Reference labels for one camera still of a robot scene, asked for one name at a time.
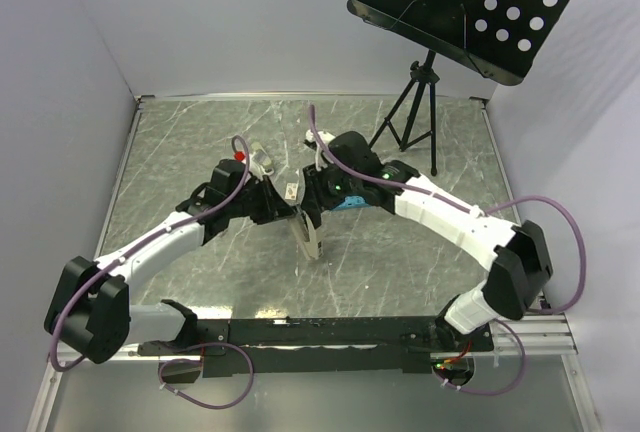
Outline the black beige stapler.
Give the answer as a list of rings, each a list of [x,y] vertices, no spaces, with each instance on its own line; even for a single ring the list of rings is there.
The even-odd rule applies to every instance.
[[[319,260],[322,256],[322,227],[316,227],[311,217],[300,206],[296,206],[294,210],[294,216],[288,223],[297,244],[307,260]]]

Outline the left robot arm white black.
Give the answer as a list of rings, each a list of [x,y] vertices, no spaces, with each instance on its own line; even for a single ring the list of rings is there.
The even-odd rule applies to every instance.
[[[198,339],[197,315],[173,300],[134,311],[132,292],[206,245],[235,218],[263,225],[295,214],[268,177],[254,176],[241,161],[221,160],[211,178],[158,226],[115,252],[65,264],[44,321],[52,336],[51,364],[65,368],[57,357],[60,343],[95,364],[130,343],[163,342],[174,353],[189,352]]]

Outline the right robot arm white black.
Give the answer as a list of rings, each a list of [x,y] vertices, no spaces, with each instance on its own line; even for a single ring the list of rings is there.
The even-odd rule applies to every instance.
[[[471,290],[454,296],[430,331],[446,351],[458,350],[482,327],[504,317],[521,319],[552,276],[542,229],[491,217],[438,188],[417,169],[398,160],[382,162],[358,132],[333,136],[307,131],[315,152],[303,170],[300,205],[309,256],[321,253],[322,215],[349,196],[420,224],[472,257],[487,273]]]

